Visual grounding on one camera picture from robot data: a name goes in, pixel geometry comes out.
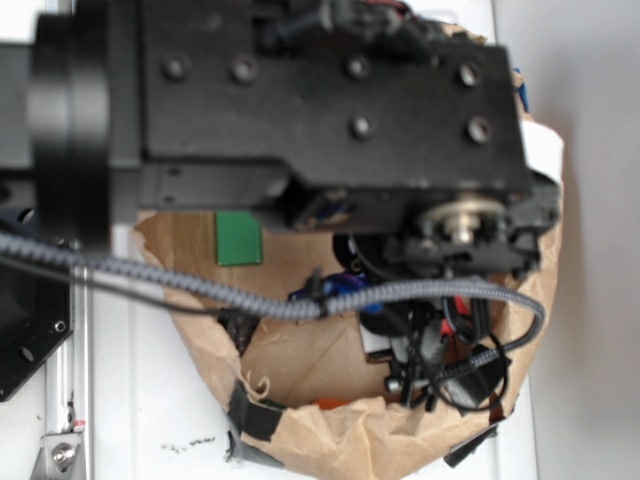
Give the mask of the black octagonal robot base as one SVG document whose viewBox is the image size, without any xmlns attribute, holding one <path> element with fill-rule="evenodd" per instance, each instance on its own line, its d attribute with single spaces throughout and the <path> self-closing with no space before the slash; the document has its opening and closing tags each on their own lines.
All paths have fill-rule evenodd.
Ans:
<svg viewBox="0 0 640 480">
<path fill-rule="evenodd" d="M 10 400 L 73 331 L 69 269 L 1 254 L 1 400 Z"/>
</svg>

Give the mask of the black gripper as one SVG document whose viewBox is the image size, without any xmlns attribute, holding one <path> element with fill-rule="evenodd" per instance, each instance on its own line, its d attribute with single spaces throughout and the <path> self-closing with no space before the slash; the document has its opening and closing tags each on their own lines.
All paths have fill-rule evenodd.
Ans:
<svg viewBox="0 0 640 480">
<path fill-rule="evenodd" d="M 407 407 L 501 405 L 536 300 L 490 284 L 537 270 L 560 185 L 526 155 L 505 49 L 398 1 L 141 1 L 145 194 L 328 233 L 342 272 L 269 307 L 243 287 L 167 283 L 193 317 L 318 321 L 387 336 Z"/>
</svg>

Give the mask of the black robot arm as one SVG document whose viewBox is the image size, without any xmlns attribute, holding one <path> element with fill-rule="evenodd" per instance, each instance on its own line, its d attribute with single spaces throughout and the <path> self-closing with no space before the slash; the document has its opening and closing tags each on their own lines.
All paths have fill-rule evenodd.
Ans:
<svg viewBox="0 0 640 480">
<path fill-rule="evenodd" d="M 217 302 L 242 323 L 354 312 L 408 407 L 502 404 L 545 308 L 527 277 L 561 188 L 526 159 L 505 49 L 402 1 L 80 1 L 1 47 L 1 259 Z M 327 233 L 342 265 L 284 300 L 110 257 L 136 209 Z"/>
</svg>

